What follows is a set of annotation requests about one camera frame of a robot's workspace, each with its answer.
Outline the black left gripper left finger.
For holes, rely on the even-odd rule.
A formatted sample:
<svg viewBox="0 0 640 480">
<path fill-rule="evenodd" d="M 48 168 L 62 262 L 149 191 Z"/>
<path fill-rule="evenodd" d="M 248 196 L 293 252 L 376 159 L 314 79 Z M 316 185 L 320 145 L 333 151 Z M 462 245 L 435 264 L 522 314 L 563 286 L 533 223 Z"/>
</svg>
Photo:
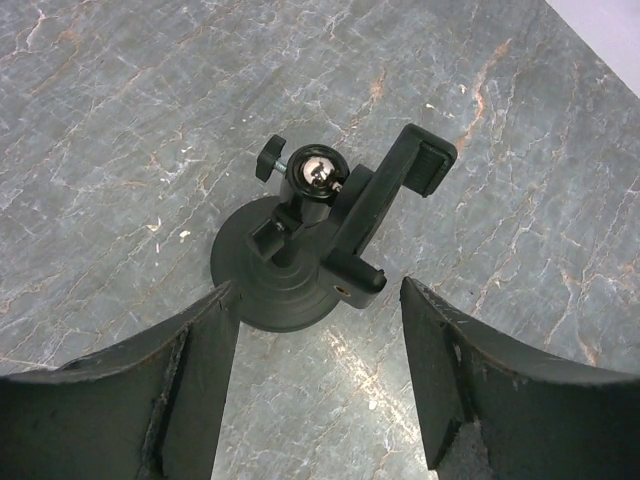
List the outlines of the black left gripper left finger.
<svg viewBox="0 0 640 480">
<path fill-rule="evenodd" d="M 240 295 L 187 309 L 55 370 L 1 379 L 5 479 L 208 479 L 239 332 Z"/>
</svg>

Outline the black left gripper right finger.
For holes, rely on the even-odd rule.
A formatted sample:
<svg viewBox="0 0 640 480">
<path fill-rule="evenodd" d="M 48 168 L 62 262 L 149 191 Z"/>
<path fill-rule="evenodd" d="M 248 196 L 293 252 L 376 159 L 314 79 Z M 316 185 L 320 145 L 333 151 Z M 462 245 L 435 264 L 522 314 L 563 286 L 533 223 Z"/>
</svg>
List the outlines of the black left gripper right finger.
<svg viewBox="0 0 640 480">
<path fill-rule="evenodd" d="M 430 469 L 452 463 L 470 425 L 496 479 L 638 478 L 638 376 L 520 342 L 412 278 L 400 299 Z"/>
</svg>

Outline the black phone stand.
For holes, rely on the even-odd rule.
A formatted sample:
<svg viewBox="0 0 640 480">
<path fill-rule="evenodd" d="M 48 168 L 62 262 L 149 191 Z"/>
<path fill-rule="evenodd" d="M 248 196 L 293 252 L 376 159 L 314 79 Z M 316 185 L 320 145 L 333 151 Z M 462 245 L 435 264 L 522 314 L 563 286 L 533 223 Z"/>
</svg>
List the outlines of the black phone stand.
<svg viewBox="0 0 640 480">
<path fill-rule="evenodd" d="M 276 333 L 308 328 L 340 302 L 368 307 L 387 278 L 361 255 L 396 195 L 401 188 L 432 195 L 458 157 L 452 143 L 415 124 L 404 126 L 376 170 L 350 168 L 323 144 L 282 161 L 285 144 L 272 136 L 255 169 L 263 182 L 281 174 L 279 194 L 234 212 L 210 257 L 213 283 L 239 290 L 241 321 Z"/>
</svg>

